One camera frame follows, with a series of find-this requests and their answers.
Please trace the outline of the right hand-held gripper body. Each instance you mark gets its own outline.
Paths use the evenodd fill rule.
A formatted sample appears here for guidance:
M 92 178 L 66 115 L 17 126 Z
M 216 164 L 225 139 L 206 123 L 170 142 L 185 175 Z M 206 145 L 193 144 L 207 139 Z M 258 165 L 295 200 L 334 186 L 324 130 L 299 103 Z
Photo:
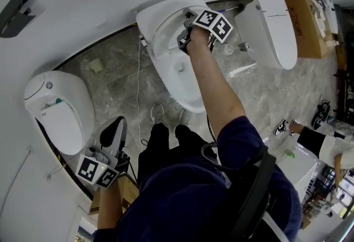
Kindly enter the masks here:
M 190 35 L 195 26 L 209 32 L 208 47 L 211 51 L 214 48 L 216 40 L 223 44 L 233 30 L 231 23 L 220 12 L 204 9 L 196 13 L 190 8 L 185 8 L 183 15 L 186 18 L 184 21 L 185 29 L 178 35 L 177 43 L 178 48 L 186 54 L 188 54 L 187 45 L 191 41 Z

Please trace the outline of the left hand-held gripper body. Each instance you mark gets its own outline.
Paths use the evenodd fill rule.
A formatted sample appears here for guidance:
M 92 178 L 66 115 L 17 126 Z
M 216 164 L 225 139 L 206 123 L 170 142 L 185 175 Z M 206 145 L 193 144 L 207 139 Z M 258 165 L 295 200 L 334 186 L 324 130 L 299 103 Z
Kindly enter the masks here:
M 102 125 L 93 135 L 90 145 L 80 155 L 76 176 L 86 183 L 99 188 L 107 188 L 122 173 L 128 171 L 130 157 L 122 149 L 102 148 L 99 142 Z

